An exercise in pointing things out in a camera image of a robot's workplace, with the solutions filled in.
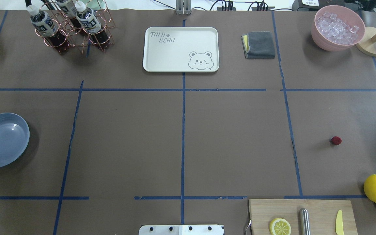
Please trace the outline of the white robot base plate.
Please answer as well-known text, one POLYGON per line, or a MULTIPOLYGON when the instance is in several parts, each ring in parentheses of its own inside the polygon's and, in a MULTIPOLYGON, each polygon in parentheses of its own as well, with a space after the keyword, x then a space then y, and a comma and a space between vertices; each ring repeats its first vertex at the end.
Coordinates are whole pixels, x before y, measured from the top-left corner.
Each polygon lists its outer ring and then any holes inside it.
POLYGON ((145 225, 139 235, 224 235, 223 225, 145 225))

